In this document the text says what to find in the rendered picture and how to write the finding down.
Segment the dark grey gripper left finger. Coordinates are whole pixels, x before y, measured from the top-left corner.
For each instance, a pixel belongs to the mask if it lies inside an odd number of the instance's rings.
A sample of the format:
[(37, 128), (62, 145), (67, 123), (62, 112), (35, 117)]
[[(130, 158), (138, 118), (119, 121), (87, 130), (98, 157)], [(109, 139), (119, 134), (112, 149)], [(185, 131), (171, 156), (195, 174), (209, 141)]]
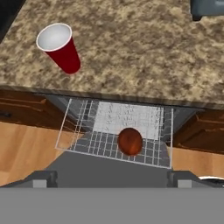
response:
[(56, 188), (58, 173), (56, 171), (34, 171), (22, 180), (8, 184), (8, 187), (22, 188)]

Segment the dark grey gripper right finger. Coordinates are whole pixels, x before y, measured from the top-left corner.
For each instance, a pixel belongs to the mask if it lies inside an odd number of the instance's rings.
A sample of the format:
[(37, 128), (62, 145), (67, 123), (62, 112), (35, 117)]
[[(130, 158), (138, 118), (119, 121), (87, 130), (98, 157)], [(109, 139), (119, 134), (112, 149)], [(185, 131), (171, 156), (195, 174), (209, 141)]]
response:
[(215, 184), (200, 180), (190, 171), (169, 171), (167, 173), (167, 186), (173, 188), (208, 188)]

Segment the brown wooden cupboard door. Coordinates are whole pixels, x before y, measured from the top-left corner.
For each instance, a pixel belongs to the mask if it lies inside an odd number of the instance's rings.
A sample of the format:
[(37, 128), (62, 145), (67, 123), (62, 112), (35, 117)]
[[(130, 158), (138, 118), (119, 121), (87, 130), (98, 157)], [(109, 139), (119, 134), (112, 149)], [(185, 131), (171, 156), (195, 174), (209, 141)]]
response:
[(197, 112), (173, 135), (173, 146), (224, 155), (224, 110)]
[[(66, 97), (0, 90), (0, 112), (11, 114), (10, 118), (0, 116), (0, 122), (59, 130), (67, 104)], [(64, 122), (67, 131), (74, 130), (77, 124), (69, 115)]]

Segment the brown wooden bowl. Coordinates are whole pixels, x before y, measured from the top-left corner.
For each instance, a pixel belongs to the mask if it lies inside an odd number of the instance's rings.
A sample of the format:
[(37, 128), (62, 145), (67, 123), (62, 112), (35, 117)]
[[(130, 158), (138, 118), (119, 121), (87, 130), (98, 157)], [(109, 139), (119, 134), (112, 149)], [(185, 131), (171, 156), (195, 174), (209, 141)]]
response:
[(142, 150), (143, 138), (138, 130), (125, 128), (119, 133), (117, 143), (123, 154), (135, 156)]

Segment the grey dishwasher door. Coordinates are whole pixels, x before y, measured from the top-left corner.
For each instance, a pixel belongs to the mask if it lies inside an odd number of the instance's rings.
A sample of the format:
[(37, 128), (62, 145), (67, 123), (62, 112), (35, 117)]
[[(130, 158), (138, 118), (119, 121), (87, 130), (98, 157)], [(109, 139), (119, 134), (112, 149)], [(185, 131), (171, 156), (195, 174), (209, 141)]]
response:
[(46, 167), (62, 188), (166, 188), (167, 169), (63, 152)]

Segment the grey dishwasher body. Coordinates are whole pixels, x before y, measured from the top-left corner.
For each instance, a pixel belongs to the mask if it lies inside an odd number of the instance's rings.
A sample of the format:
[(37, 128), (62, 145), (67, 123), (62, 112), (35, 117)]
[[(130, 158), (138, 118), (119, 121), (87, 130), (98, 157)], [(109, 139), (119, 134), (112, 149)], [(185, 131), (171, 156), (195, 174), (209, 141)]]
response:
[(94, 99), (69, 98), (49, 95), (47, 99), (61, 109), (66, 119), (76, 121), (70, 127), (64, 124), (61, 135), (68, 131), (75, 144), (115, 144), (125, 128), (138, 130), (149, 142), (168, 142), (171, 133), (180, 129), (196, 108), (144, 106)]

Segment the red plastic cup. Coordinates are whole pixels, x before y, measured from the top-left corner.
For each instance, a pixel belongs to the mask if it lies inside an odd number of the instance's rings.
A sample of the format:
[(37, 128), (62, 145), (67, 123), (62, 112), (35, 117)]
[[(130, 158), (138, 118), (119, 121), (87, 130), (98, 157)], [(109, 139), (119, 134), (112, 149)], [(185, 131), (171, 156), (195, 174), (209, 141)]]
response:
[(75, 48), (72, 28), (68, 24), (48, 25), (39, 32), (36, 45), (66, 74), (75, 74), (81, 68), (81, 60)]

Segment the white round object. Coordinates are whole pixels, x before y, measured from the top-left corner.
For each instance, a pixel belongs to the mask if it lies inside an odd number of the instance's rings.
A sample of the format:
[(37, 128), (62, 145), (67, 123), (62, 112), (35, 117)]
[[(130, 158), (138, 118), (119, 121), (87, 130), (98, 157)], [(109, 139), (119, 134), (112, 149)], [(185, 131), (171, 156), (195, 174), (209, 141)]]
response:
[(200, 176), (200, 180), (205, 181), (207, 183), (215, 184), (217, 186), (224, 187), (224, 178), (215, 177), (215, 176)]

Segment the dark grey appliance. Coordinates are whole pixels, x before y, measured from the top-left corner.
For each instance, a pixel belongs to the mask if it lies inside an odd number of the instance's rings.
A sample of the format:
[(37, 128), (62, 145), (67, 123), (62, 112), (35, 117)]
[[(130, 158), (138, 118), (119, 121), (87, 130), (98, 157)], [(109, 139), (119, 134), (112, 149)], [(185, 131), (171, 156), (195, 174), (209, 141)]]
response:
[(224, 0), (190, 0), (190, 12), (193, 21), (209, 16), (224, 16)]

